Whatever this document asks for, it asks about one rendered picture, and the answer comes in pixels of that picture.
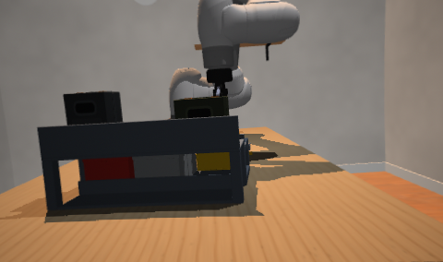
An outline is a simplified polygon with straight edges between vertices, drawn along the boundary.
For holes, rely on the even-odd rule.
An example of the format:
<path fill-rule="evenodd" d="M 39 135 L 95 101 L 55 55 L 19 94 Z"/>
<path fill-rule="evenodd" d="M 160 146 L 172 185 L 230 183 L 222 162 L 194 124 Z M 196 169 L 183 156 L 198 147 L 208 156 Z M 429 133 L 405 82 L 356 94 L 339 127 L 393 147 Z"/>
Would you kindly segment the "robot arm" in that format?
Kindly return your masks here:
<path fill-rule="evenodd" d="M 233 81 L 225 82 L 229 109 L 247 104 L 252 95 L 251 84 L 238 66 L 240 43 L 287 40 L 297 32 L 299 21 L 297 8 L 280 0 L 199 0 L 198 37 L 204 68 L 233 71 Z M 208 83 L 195 68 L 175 70 L 169 89 L 169 119 L 175 119 L 174 100 L 212 97 L 214 89 L 215 83 Z"/>

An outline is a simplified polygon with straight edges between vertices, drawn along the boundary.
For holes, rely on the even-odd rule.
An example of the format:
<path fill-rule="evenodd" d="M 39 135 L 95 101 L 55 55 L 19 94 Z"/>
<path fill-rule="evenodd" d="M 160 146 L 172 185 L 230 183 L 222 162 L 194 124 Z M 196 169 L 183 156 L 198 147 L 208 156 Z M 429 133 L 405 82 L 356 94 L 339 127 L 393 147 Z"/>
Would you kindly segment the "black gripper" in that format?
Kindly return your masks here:
<path fill-rule="evenodd" d="M 210 69 L 207 70 L 206 73 L 207 73 L 207 82 L 215 83 L 213 96 L 227 96 L 228 89 L 225 88 L 225 82 L 233 80 L 232 69 L 231 68 Z"/>

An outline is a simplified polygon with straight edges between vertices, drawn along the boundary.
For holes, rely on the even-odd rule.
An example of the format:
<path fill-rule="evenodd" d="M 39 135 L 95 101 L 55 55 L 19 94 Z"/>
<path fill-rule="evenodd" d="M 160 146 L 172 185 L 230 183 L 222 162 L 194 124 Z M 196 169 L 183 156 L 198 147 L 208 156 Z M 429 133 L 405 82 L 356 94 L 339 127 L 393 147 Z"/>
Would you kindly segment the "dark grey shelf rack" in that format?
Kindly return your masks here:
<path fill-rule="evenodd" d="M 244 203 L 248 137 L 238 115 L 37 127 L 47 210 Z M 85 159 L 229 152 L 231 170 L 85 180 Z M 78 160 L 79 196 L 63 204 L 58 161 Z M 215 174 L 215 175 L 213 175 Z"/>

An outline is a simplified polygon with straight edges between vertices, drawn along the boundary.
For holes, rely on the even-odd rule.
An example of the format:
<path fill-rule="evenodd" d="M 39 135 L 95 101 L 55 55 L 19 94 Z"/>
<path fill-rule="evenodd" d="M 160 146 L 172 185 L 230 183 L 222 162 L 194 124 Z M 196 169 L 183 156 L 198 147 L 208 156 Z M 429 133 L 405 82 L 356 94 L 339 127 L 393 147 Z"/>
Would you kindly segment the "yellow bin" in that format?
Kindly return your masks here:
<path fill-rule="evenodd" d="M 231 170 L 229 152 L 198 153 L 198 171 Z"/>

